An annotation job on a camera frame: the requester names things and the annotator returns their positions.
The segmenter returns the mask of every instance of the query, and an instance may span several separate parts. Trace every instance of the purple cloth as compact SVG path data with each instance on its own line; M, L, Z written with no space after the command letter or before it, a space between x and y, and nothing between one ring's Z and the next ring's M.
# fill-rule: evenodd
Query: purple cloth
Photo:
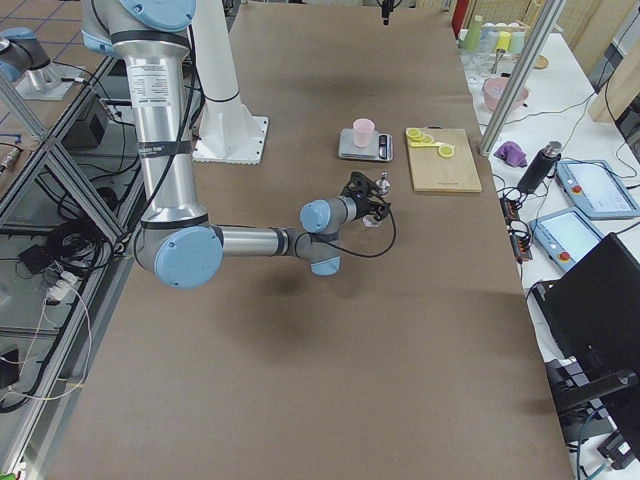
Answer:
M522 151L520 145L516 142L504 142L494 155L512 167L527 166L527 154Z

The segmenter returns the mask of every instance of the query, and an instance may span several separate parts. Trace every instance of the label on robot arm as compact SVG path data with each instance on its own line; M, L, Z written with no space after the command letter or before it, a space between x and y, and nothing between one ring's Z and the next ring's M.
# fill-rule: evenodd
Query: label on robot arm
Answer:
M133 65L127 67L131 103L134 108L168 107L169 73L165 65Z

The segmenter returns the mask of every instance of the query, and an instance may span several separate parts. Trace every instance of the black bottle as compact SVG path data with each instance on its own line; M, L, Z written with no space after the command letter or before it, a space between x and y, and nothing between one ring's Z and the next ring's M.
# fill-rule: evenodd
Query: black bottle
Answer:
M544 180L544 177L560 160L561 150L562 145L560 142L549 142L546 147L538 152L516 188L522 193L534 193Z

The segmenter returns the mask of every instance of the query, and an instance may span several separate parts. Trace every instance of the cutting board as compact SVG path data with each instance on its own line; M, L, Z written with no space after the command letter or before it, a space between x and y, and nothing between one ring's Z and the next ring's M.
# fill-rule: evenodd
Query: cutting board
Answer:
M437 148L411 147L411 140L405 137L413 189L418 192L481 192L482 185L465 131L454 128L420 130L436 142L454 145L455 153L451 158L442 158Z

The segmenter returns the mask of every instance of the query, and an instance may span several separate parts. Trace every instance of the computer monitor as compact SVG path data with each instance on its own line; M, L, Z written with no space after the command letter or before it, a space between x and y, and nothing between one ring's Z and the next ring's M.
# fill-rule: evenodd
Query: computer monitor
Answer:
M545 316L561 351L589 380L621 369L640 375L640 264L609 234L546 293ZM602 402L640 458L640 386Z

